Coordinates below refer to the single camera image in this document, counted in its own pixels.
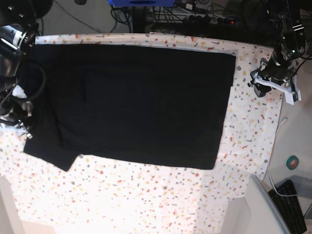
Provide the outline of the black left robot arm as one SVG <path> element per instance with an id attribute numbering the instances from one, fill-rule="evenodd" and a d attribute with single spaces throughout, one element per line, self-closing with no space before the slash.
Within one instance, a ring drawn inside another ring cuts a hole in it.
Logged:
<path id="1" fill-rule="evenodd" d="M 297 0 L 270 0 L 266 4 L 276 42 L 269 59 L 262 58 L 257 69 L 250 72 L 249 87 L 257 97 L 264 97 L 272 89 L 284 93 L 288 104 L 301 100 L 296 80 L 299 69 L 312 57 L 305 57 L 308 42 L 300 18 Z"/>

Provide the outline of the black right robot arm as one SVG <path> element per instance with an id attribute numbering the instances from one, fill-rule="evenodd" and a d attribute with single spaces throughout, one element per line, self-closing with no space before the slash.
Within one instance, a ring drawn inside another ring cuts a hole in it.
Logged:
<path id="1" fill-rule="evenodd" d="M 35 62 L 30 65 L 41 73 L 40 87 L 29 97 L 16 97 L 13 91 L 22 80 L 20 67 L 28 64 L 26 57 L 33 49 L 39 28 L 38 19 L 51 9 L 51 0 L 2 0 L 0 2 L 0 126 L 23 132 L 32 138 L 32 100 L 46 84 L 44 69 Z"/>

